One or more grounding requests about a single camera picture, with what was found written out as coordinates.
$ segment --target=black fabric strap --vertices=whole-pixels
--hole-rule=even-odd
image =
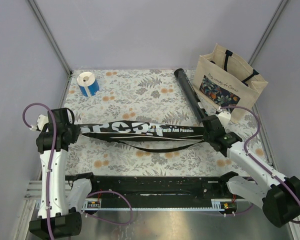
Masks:
[[[248,84],[246,83],[246,81],[248,81],[249,79],[251,79],[251,78],[253,78],[255,75],[258,75],[259,73],[256,71],[256,70],[254,70],[253,69],[253,72],[252,72],[252,74],[250,75],[250,76],[248,76],[245,80],[243,80],[242,82],[246,85],[246,86],[248,86]]]
[[[71,114],[72,124],[75,124],[75,114],[74,114],[74,112],[73,112],[71,109],[67,108],[67,107],[66,107],[66,109],[67,109],[67,110],[70,112],[70,114]]]
[[[233,54],[232,51],[229,51],[229,50],[226,50],[225,51],[225,60],[224,60],[224,66],[223,66],[223,69],[228,72],[228,69],[227,69],[227,66],[228,66],[228,59],[229,59],[229,56],[231,57]]]
[[[108,142],[117,142],[117,143],[120,143],[120,144],[125,144],[125,145],[128,145],[130,147],[133,147],[135,149],[139,149],[139,150],[142,150],[142,151],[145,151],[145,152],[149,152],[149,153],[171,153],[171,152],[175,152],[175,151],[180,151],[180,150],[183,150],[183,149],[187,149],[195,144],[199,144],[199,143],[203,143],[204,141],[199,141],[199,142],[196,142],[196,143],[191,143],[191,144],[188,144],[188,145],[185,145],[185,146],[179,146],[179,147],[174,147],[174,148],[168,148],[168,149],[149,149],[149,148],[143,148],[143,147],[138,147],[138,146],[133,146],[133,145],[130,145],[128,143],[125,143],[124,141],[120,141],[120,140],[109,140]]]

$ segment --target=white cable clip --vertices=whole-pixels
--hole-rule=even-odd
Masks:
[[[49,119],[47,116],[40,114],[36,124],[37,124],[37,128],[42,131],[42,129],[44,128],[44,126],[49,122]]]
[[[37,131],[37,125],[36,126],[33,126],[33,125],[31,125],[31,127],[29,127],[29,129],[31,130],[31,131]]]
[[[220,113],[217,114],[216,116],[220,120],[222,126],[226,127],[230,122],[231,114],[230,114],[230,112],[228,112],[226,110],[221,110],[220,107],[219,107],[219,109],[220,109]]]

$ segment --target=metal surface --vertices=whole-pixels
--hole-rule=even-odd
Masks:
[[[281,16],[282,12],[285,10],[288,2],[290,0],[281,0],[279,6],[277,7],[277,9],[275,10],[268,26],[266,27],[260,41],[258,42],[258,45],[256,46],[256,48],[254,49],[248,63],[250,64],[250,66],[252,66],[252,64],[254,64],[254,61],[256,60],[259,52],[261,51],[262,47],[264,46],[265,42],[267,41],[271,31],[273,30],[274,26],[276,25],[279,17]]]
[[[241,204],[241,209],[248,203]],[[254,207],[249,213],[226,217],[190,211],[134,212],[128,226],[116,226],[93,218],[82,219],[80,235],[71,240],[292,240],[289,226],[276,228]],[[124,222],[128,212],[99,211],[98,216]],[[29,240],[38,240],[28,235]]]
[[[292,236],[294,239],[300,240],[300,224],[289,223]]]
[[[64,55],[62,54],[50,28],[48,27],[48,24],[47,24],[47,21],[45,20],[45,17],[43,16],[36,0],[27,0],[33,10],[33,13],[35,14],[36,18],[38,19],[40,25],[42,26],[42,29],[45,33],[45,35],[47,36],[49,42],[51,43],[51,46],[53,48],[53,50],[55,51],[57,57],[59,58],[65,72],[68,74],[68,77],[70,77],[71,75],[71,68],[70,66],[68,65]]]
[[[24,240],[28,234],[29,222],[32,219],[32,214],[35,210],[35,200],[24,200],[21,206],[22,213],[20,214],[20,220],[17,223],[15,233],[13,235],[14,240]]]

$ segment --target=black cylindrical tube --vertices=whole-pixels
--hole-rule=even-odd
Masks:
[[[208,116],[206,110],[202,107],[201,101],[198,98],[194,88],[191,86],[189,79],[182,68],[179,68],[174,71],[174,76],[182,88],[188,103],[190,104],[194,115],[202,123],[202,120]]]

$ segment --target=floral print patch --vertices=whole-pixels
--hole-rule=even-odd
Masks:
[[[206,75],[200,85],[200,91],[221,107],[236,106],[240,101],[239,96],[213,83]]]

